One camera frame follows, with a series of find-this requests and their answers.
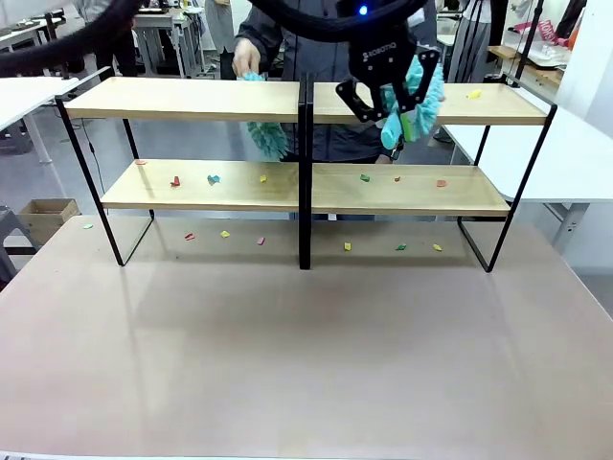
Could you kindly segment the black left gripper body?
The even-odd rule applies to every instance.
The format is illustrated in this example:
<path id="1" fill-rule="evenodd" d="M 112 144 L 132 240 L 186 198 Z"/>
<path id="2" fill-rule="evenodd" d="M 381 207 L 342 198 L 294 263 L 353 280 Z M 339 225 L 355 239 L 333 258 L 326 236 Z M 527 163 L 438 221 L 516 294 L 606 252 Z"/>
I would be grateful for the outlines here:
<path id="1" fill-rule="evenodd" d="M 417 12 L 415 1 L 339 1 L 340 19 L 349 21 L 343 40 L 349 43 L 350 76 L 339 89 L 358 82 L 371 89 L 404 81 L 417 41 L 408 18 Z"/>

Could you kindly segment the person's right hand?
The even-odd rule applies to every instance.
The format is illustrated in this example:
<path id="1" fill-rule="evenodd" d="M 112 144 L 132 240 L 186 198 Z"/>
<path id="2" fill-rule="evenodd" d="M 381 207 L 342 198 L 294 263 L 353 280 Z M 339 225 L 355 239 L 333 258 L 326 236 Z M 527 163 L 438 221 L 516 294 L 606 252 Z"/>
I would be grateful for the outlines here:
<path id="1" fill-rule="evenodd" d="M 260 72 L 261 54 L 257 47 L 247 38 L 240 38 L 237 41 L 234 58 L 233 70 L 237 78 L 243 78 L 247 74 Z"/>

